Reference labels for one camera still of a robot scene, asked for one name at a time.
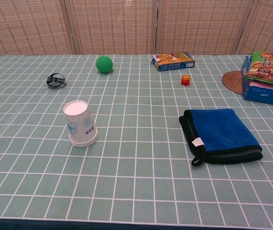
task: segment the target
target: towel label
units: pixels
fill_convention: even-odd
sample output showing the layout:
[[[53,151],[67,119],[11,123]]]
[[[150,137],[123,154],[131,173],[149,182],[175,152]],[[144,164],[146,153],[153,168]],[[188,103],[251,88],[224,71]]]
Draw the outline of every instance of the towel label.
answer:
[[[201,138],[196,138],[194,141],[192,141],[192,143],[194,144],[195,147],[198,147],[200,145],[205,145],[203,141],[201,140]]]

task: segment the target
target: microfiber towel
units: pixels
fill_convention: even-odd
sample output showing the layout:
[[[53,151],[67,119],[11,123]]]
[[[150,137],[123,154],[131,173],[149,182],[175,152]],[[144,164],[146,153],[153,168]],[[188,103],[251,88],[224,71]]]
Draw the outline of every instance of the microfiber towel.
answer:
[[[195,155],[193,166],[260,160],[262,148],[232,109],[191,109],[179,122]]]

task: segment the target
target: woven placemat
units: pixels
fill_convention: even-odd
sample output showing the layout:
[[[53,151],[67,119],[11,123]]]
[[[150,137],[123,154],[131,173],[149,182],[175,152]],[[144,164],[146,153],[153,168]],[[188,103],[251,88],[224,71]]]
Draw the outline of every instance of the woven placemat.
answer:
[[[243,94],[241,71],[230,71],[225,73],[222,78],[223,84],[233,92]]]

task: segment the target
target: black ring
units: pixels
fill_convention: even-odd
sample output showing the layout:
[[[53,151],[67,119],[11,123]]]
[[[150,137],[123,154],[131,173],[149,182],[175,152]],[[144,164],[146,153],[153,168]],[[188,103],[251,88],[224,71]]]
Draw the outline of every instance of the black ring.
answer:
[[[58,75],[61,75],[63,78],[56,78],[54,77],[56,74]],[[65,86],[65,78],[62,74],[60,73],[53,73],[51,75],[49,75],[47,77],[47,86],[50,88],[50,89],[55,89],[55,88],[58,88],[60,86]]]

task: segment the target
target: white paper cup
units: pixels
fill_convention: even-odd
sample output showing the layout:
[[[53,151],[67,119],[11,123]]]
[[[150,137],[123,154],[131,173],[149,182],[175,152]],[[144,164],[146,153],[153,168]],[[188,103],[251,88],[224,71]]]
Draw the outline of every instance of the white paper cup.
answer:
[[[98,130],[85,101],[69,102],[63,112],[67,119],[69,139],[74,146],[89,146],[97,140]]]

